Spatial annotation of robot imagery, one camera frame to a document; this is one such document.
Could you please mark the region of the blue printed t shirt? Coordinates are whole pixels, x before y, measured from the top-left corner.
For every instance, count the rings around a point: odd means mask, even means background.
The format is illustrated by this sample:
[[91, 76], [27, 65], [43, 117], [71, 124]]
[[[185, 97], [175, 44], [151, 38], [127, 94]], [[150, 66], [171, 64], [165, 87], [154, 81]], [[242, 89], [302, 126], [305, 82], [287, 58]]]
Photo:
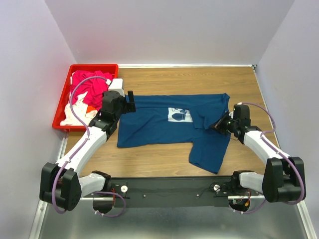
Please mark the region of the blue printed t shirt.
[[218, 173], [230, 137], [210, 128], [228, 111], [229, 95], [135, 96], [136, 112], [122, 115], [119, 148], [147, 144], [193, 144], [189, 163]]

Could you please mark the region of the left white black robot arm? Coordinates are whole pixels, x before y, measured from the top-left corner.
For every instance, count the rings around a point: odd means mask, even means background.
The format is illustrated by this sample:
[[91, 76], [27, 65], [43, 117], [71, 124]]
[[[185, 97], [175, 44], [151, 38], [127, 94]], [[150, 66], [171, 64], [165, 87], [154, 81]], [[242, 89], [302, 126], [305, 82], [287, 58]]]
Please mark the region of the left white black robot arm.
[[40, 200], [53, 205], [56, 212], [72, 211], [80, 199], [92, 193], [104, 197], [113, 195], [111, 176], [93, 171], [80, 178], [88, 160], [105, 144], [117, 129], [121, 115], [136, 111], [134, 93], [121, 95], [115, 90], [103, 93], [102, 108], [87, 125], [85, 134], [56, 163], [46, 163], [41, 171]]

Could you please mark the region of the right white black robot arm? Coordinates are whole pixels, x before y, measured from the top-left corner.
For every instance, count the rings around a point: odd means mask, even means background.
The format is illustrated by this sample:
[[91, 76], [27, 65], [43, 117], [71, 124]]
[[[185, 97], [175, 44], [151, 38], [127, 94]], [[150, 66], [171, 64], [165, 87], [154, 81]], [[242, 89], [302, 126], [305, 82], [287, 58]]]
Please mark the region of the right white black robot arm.
[[247, 189], [261, 193], [265, 200], [294, 205], [306, 197], [304, 162], [275, 146], [266, 132], [251, 124], [251, 103], [237, 103], [232, 112], [225, 112], [210, 129], [228, 136], [250, 148], [265, 164], [264, 174], [253, 171], [235, 171], [229, 183], [230, 191], [241, 195]]

